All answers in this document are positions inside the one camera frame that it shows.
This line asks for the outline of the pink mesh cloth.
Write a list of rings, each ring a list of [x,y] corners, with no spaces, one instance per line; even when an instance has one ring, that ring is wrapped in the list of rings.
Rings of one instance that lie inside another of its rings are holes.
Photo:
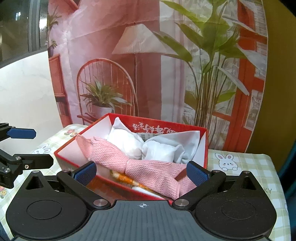
[[[85,138],[77,135],[76,142],[87,160],[125,174],[170,199],[175,200],[196,187],[187,177],[185,164],[130,159],[103,138]]]

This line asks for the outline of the red strawberry cardboard box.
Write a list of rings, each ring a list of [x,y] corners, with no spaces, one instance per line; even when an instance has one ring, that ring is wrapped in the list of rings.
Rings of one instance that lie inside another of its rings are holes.
[[[183,144],[193,144],[196,150],[189,160],[206,168],[208,163],[208,131],[199,126],[190,126],[162,120],[109,113],[79,132],[58,148],[54,155],[61,168],[66,164],[82,166],[88,161],[97,164],[97,177],[112,187],[122,189],[135,199],[147,199],[148,195],[111,180],[108,170],[116,171],[144,185],[148,189],[175,200],[196,188],[187,177],[186,164],[132,158],[107,141],[112,125],[121,120],[129,132],[142,131],[155,137],[179,137]]]

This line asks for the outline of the orange patterned packet in box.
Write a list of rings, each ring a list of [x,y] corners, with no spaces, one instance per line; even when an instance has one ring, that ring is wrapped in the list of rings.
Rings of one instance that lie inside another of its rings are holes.
[[[138,191],[140,193],[150,195],[157,198],[162,198],[156,192],[152,191],[151,189],[145,187],[144,185],[136,182],[135,180],[129,178],[125,174],[118,173],[116,171],[110,170],[110,174],[112,178],[114,178],[117,182],[130,187],[132,190]]]

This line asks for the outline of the white cloth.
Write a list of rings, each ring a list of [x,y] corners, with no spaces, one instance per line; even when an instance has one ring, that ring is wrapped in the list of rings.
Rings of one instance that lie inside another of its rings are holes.
[[[200,131],[185,131],[156,135],[142,139],[140,134],[131,132],[119,118],[111,128],[106,140],[131,159],[153,160],[187,164],[195,156]]]

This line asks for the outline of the printed room scene backdrop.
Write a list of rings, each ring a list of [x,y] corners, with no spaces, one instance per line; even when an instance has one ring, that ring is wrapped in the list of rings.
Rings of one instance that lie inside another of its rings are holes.
[[[63,126],[119,113],[247,150],[267,69],[262,1],[49,1],[47,39]]]

